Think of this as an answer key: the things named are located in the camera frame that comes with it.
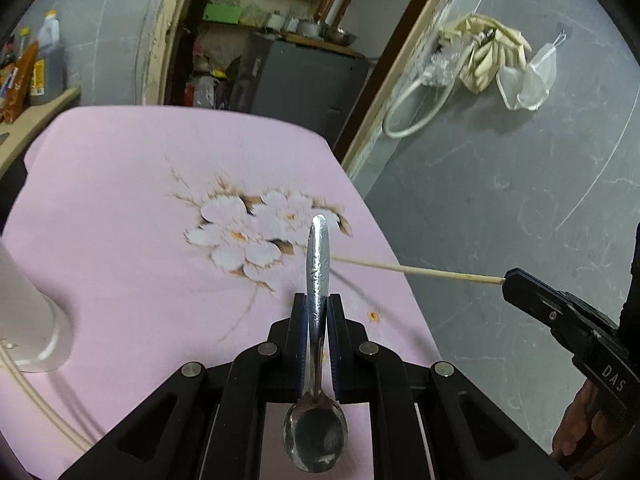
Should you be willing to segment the person's right hand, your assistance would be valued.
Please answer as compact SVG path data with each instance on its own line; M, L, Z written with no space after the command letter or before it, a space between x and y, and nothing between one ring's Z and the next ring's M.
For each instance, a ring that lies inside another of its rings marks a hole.
M586 380L555 431L551 457L572 479L638 479L639 419L616 411Z

